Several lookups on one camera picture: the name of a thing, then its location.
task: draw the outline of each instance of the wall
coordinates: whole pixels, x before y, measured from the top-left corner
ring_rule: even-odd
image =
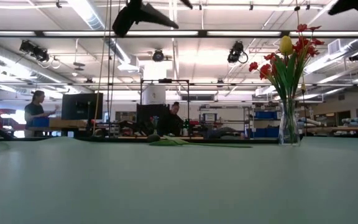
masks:
[[[326,100],[325,103],[320,103],[316,106],[313,106],[314,115],[341,112],[341,111],[351,111],[351,116],[355,118],[356,111],[358,109],[358,92],[348,92],[345,93],[345,100],[339,101],[337,95]]]

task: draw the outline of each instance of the ceiling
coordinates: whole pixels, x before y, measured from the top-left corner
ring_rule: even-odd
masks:
[[[102,21],[106,20],[107,1],[89,0],[96,6],[96,12]],[[125,1],[113,1],[113,5],[121,2],[123,6]],[[170,16],[170,0],[144,0],[158,8],[166,16]],[[180,30],[295,30],[298,23],[297,16],[291,8],[295,7],[295,0],[253,0],[255,9],[248,10],[249,4],[244,4],[243,0],[202,0],[192,1],[195,8],[198,8],[199,2],[205,9],[203,10],[187,10],[180,3],[175,10],[172,7],[172,13],[177,13],[177,24]],[[358,12],[355,10],[344,12],[336,16],[329,16],[326,11],[327,5],[331,0],[312,0],[298,1],[300,5],[306,6],[309,2],[312,6],[310,10],[301,9],[299,13],[300,23],[309,24],[311,26],[322,26],[324,30],[358,30]],[[0,30],[89,30],[86,22],[71,7],[67,6],[66,1],[60,1],[62,8],[54,7],[56,1],[48,0],[0,0]],[[12,7],[21,6],[43,6],[42,8],[28,9],[12,9]],[[114,22],[119,7],[111,8],[111,23]],[[167,27],[156,24],[140,23],[133,25],[131,30],[169,30]],[[117,66],[120,64],[118,60],[108,60],[108,52],[106,44],[101,39],[80,39],[78,41],[78,50],[76,55],[75,39],[48,39],[34,38],[26,39],[32,43],[48,49],[51,56],[56,57],[61,62],[59,68],[46,68],[49,74],[64,78],[65,82],[83,83],[87,78],[92,78],[98,82],[101,74],[101,82],[107,82],[108,67],[110,68],[110,76],[114,74],[114,82],[139,82],[140,73],[120,71]],[[233,43],[241,40],[249,51],[249,62],[263,62],[263,56],[269,52],[274,52],[278,48],[279,40],[276,39],[232,39],[232,38],[177,38],[177,61],[178,74],[177,78],[189,79],[191,82],[216,82],[218,78],[222,78],[225,82],[261,82],[259,74],[250,73],[248,65],[240,65],[231,67],[227,62],[227,55]],[[0,38],[0,48],[8,50],[8,52],[0,51],[1,56],[10,53],[16,54],[19,58],[24,57],[24,62],[33,62],[32,70],[40,70],[42,68],[36,64],[36,61],[28,55],[24,55],[19,51],[19,47],[23,39],[20,38]],[[173,55],[173,42],[171,38],[130,38],[118,39],[118,44],[126,54],[132,57],[148,59],[150,52],[155,49],[162,49],[165,55]],[[319,48],[324,54],[327,51],[327,45]],[[84,63],[85,70],[82,72],[75,71],[74,61]],[[330,77],[348,69],[349,67],[358,66],[358,62],[347,62],[338,60],[331,65],[324,67],[312,74],[308,74],[310,82],[318,82],[319,79]],[[168,78],[174,78],[173,67],[168,69]],[[40,80],[39,82],[51,82],[50,80]],[[194,86],[194,90],[211,89],[211,86],[201,87]],[[88,90],[94,91],[96,86],[86,87]],[[128,88],[128,86],[117,86],[115,90],[129,90],[137,87]],[[257,86],[240,86],[237,90],[254,90]]]

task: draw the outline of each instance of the white cylinder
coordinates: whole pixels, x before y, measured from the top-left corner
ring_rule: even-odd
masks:
[[[143,91],[143,104],[165,104],[165,86],[150,84]]]

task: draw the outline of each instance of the green object on table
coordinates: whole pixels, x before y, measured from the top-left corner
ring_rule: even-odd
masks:
[[[151,146],[183,146],[183,145],[194,145],[194,146],[214,146],[214,147],[234,147],[234,148],[251,148],[251,146],[239,146],[239,145],[230,145],[230,144],[199,144],[199,143],[190,143],[182,140],[180,138],[173,138],[169,136],[164,136],[167,140],[161,140],[150,143]]]

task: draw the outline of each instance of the person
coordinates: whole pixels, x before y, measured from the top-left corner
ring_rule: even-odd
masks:
[[[24,119],[26,121],[24,136],[26,138],[30,137],[41,137],[41,131],[31,131],[28,130],[28,127],[32,126],[34,118],[46,118],[52,114],[56,113],[56,110],[59,109],[58,106],[55,106],[55,110],[52,112],[45,113],[44,109],[41,106],[41,103],[44,102],[45,93],[43,91],[37,90],[32,96],[32,101],[30,104],[24,108]]]
[[[174,102],[169,113],[161,116],[157,123],[157,134],[159,136],[168,134],[173,134],[175,136],[180,135],[183,120],[178,116],[179,109],[179,103]]]

